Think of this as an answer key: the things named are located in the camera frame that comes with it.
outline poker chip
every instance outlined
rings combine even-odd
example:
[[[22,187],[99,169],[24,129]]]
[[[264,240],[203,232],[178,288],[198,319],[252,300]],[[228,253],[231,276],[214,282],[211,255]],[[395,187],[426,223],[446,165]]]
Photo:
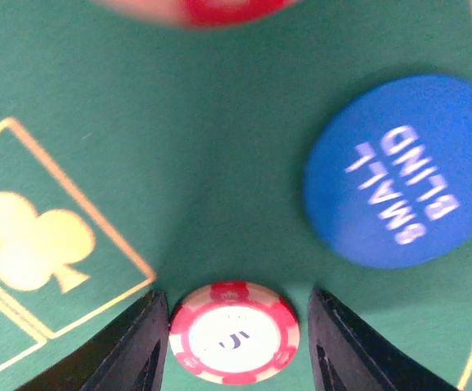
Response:
[[[472,237],[472,83],[390,81],[325,127],[305,170],[317,235],[363,266],[422,264]]]
[[[214,283],[192,292],[173,316],[169,344],[178,362],[212,383],[253,384],[295,356],[299,325],[275,292],[254,283]]]

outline blue disc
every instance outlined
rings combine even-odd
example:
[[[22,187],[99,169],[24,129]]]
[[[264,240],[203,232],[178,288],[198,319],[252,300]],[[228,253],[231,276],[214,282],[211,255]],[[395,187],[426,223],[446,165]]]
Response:
[[[304,203],[317,235],[363,266],[460,246],[472,236],[472,84],[407,77],[352,102],[312,150]]]

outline table surface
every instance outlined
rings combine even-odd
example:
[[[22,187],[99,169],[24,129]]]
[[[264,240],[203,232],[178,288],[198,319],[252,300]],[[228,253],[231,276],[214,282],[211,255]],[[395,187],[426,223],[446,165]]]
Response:
[[[0,389],[58,362],[148,287],[174,307],[206,283],[244,279],[285,295],[302,330],[293,363],[248,391],[313,389],[314,284],[472,390],[472,239],[422,266],[365,269],[325,247],[302,207],[322,126],[372,87],[422,73],[472,81],[469,1],[305,0],[199,32],[91,2],[1,0],[0,207],[59,209],[48,227],[83,234],[71,261],[36,275],[35,260],[24,275],[28,257],[1,253]],[[21,216],[6,218],[22,232]],[[52,252],[67,243],[36,232],[17,235]],[[222,390],[168,354],[163,391]]]

